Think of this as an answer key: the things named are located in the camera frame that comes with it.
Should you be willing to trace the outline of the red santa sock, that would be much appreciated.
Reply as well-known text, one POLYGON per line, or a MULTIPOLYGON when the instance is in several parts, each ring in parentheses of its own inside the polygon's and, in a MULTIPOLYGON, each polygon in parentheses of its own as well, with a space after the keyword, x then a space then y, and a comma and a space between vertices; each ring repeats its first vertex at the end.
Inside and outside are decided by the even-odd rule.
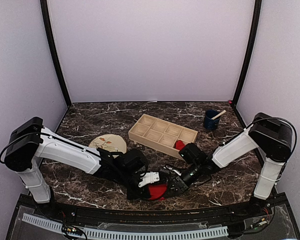
POLYGON ((174 148, 178 151, 181 151, 186 145, 187 145, 186 142, 179 139, 175 142, 174 148))
POLYGON ((161 201, 165 198, 166 191, 168 189, 168 185, 166 183, 162 184, 149 184, 148 190, 150 193, 150 201, 161 201))

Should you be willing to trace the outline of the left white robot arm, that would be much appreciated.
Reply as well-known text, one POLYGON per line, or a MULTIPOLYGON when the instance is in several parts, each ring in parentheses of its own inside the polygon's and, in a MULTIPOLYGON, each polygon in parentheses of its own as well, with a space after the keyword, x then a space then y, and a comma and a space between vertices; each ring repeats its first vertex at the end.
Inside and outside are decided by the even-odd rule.
POLYGON ((15 129, 7 146, 0 153, 0 163, 19 175, 41 210, 50 218, 57 218, 60 206, 52 198, 52 190, 45 182, 37 159, 50 159, 77 168, 99 178, 124 185, 134 198, 148 201, 148 185, 157 182, 158 172, 148 170, 148 163, 139 150, 126 153, 87 147, 63 138, 44 127, 43 119, 33 117, 15 129))

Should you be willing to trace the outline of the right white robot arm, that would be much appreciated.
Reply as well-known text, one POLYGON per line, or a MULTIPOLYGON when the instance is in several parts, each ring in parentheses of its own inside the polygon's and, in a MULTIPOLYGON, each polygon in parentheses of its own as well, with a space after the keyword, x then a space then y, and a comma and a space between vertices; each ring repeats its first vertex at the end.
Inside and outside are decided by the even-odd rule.
POLYGON ((245 205, 245 213, 256 217, 264 210, 264 201, 279 181, 296 145, 297 131, 292 123, 259 112, 240 133, 210 154, 195 143, 186 144, 179 155, 190 167, 169 180, 168 190, 175 195, 183 194, 200 176, 217 173, 248 152, 260 149, 265 153, 265 160, 252 194, 254 199, 245 205))

